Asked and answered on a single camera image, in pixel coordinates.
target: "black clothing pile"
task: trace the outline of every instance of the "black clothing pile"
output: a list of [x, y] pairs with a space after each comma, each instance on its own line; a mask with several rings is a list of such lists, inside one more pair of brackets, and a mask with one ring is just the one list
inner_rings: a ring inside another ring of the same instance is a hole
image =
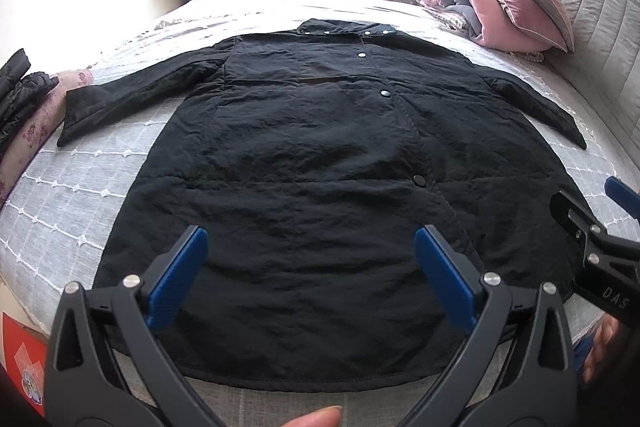
[[16, 51], [0, 68], [0, 157], [11, 145], [25, 122], [40, 107], [45, 96], [58, 85], [48, 74], [24, 74], [31, 63], [24, 50]]
[[571, 294], [578, 247], [549, 201], [587, 203], [521, 110], [586, 144], [516, 76], [389, 25], [309, 20], [69, 91], [58, 145], [179, 94], [95, 286], [203, 226], [209, 259], [161, 336], [185, 375], [335, 392], [442, 370], [462, 335], [414, 258], [425, 223], [480, 271]]

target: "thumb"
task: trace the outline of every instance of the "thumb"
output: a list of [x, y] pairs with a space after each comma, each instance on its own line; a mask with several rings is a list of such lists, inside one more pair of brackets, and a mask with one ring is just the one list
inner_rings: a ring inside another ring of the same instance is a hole
[[338, 427], [342, 416], [342, 407], [334, 405], [291, 420], [282, 427]]

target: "metal screw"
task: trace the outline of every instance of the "metal screw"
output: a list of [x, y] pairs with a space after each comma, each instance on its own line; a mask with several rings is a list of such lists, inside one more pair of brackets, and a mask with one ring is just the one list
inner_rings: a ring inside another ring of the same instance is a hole
[[500, 276], [495, 272], [487, 272], [487, 273], [485, 273], [484, 277], [482, 277], [482, 279], [489, 286], [497, 286], [502, 281], [502, 279], [500, 279]]
[[556, 288], [556, 285], [553, 284], [552, 282], [545, 282], [542, 285], [542, 289], [545, 291], [545, 293], [548, 293], [549, 295], [555, 295], [556, 291], [558, 290]]
[[131, 275], [127, 275], [123, 280], [122, 284], [125, 288], [135, 288], [140, 284], [140, 276], [132, 273]]
[[65, 293], [71, 295], [71, 293], [76, 293], [80, 289], [80, 285], [76, 281], [71, 281], [69, 284], [65, 286]]

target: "white bedspread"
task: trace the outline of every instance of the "white bedspread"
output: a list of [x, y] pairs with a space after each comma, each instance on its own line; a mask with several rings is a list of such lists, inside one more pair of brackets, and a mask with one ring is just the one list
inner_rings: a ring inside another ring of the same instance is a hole
[[[610, 174], [635, 186], [638, 170], [586, 102], [544, 66], [481, 48], [444, 30], [417, 6], [380, 0], [194, 0], [105, 54], [93, 67], [95, 83], [233, 35], [290, 30], [310, 18], [388, 23], [462, 52], [478, 64], [524, 78], [576, 116], [588, 144], [586, 151], [546, 126], [534, 124], [593, 212], [610, 233], [640, 239], [638, 224], [604, 195], [604, 181]], [[59, 129], [11, 193], [0, 212], [0, 273], [44, 330], [49, 330], [66, 282], [78, 280], [87, 288], [92, 286], [102, 248], [129, 186], [181, 100], [165, 100], [60, 149], [56, 147]], [[575, 296], [567, 308], [574, 336], [598, 315]]]

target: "gray upholstered headboard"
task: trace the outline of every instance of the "gray upholstered headboard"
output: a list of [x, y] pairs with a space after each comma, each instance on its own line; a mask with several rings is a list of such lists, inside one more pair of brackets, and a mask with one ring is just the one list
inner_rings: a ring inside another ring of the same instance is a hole
[[589, 102], [640, 167], [640, 3], [562, 0], [574, 25], [575, 54], [545, 53]]

